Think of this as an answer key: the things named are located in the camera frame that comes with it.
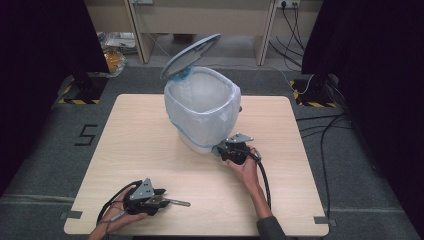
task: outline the gray floor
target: gray floor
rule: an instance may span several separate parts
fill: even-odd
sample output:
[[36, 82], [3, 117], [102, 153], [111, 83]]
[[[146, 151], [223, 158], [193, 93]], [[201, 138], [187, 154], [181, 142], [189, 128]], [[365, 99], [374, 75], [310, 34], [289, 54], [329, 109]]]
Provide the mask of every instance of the gray floor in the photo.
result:
[[[185, 47], [173, 43], [170, 35], [159, 37], [158, 43], [171, 56]], [[221, 72], [240, 86], [242, 94], [289, 97], [297, 119], [342, 112], [340, 107], [296, 105], [283, 73], [287, 80], [309, 76], [289, 71], [283, 58], [272, 49], [268, 49], [265, 66], [257, 67], [251, 43], [250, 37], [223, 36], [198, 65]], [[33, 153], [0, 200], [0, 239], [86, 239], [65, 234], [61, 216], [71, 209], [116, 97], [122, 93], [163, 93], [166, 84], [159, 74], [170, 57], [158, 47], [149, 64], [141, 65], [135, 55], [127, 58], [128, 65], [119, 76], [109, 79], [99, 104], [53, 104]], [[68, 82], [65, 79], [63, 88]], [[308, 135], [323, 130], [322, 126], [330, 121], [331, 118], [298, 121], [324, 209], [328, 208], [328, 201], [320, 155], [321, 134]], [[85, 132], [95, 135], [93, 142], [90, 146], [75, 146], [87, 142], [79, 137], [85, 124], [96, 125]], [[336, 126], [326, 132], [323, 142], [330, 219], [335, 223], [325, 239], [419, 239], [386, 180], [372, 169], [349, 119]]]

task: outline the white plastic bag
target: white plastic bag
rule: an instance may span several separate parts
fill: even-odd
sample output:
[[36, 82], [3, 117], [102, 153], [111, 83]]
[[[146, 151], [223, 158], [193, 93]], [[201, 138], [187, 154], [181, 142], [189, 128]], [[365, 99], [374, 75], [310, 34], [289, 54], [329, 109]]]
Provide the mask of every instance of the white plastic bag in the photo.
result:
[[192, 67], [183, 80], [165, 86], [165, 106], [169, 119], [183, 141], [199, 153], [226, 139], [237, 121], [240, 88], [222, 74]]

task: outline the trash can lid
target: trash can lid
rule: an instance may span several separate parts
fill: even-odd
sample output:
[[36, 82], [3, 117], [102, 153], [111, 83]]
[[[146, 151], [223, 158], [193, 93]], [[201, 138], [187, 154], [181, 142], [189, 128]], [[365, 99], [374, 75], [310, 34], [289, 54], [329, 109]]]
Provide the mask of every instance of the trash can lid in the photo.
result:
[[207, 38], [197, 41], [191, 46], [175, 55], [162, 69], [161, 79], [170, 79], [174, 75], [184, 71], [191, 64], [202, 57], [202, 54], [209, 50], [218, 40], [221, 34], [214, 34]]

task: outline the human hand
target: human hand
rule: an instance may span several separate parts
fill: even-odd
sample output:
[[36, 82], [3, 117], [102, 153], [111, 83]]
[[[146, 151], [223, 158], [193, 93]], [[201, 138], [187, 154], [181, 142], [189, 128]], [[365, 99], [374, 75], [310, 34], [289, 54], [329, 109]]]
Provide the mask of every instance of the human hand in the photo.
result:
[[116, 232], [125, 225], [132, 222], [140, 221], [148, 217], [147, 213], [139, 213], [129, 215], [124, 212], [123, 200], [125, 195], [131, 190], [132, 187], [125, 189], [119, 196], [112, 202], [109, 209], [103, 215], [96, 228], [91, 232], [88, 237], [89, 240], [103, 239], [104, 236], [111, 232]]
[[[256, 151], [252, 146], [248, 147], [252, 154], [256, 154]], [[227, 159], [226, 162], [228, 166], [233, 169], [237, 177], [247, 187], [248, 190], [251, 188], [257, 188], [259, 186], [257, 164], [252, 157], [248, 156], [242, 165], [235, 164], [229, 159]]]

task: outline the trash can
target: trash can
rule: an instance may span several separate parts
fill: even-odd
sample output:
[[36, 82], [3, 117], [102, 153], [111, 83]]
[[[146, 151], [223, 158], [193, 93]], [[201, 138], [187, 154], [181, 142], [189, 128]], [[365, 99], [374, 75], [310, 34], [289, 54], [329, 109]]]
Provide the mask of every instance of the trash can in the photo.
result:
[[173, 57], [163, 68], [165, 107], [182, 141], [192, 150], [207, 154], [225, 140], [240, 111], [240, 88], [222, 74], [193, 67], [221, 37], [202, 39]]

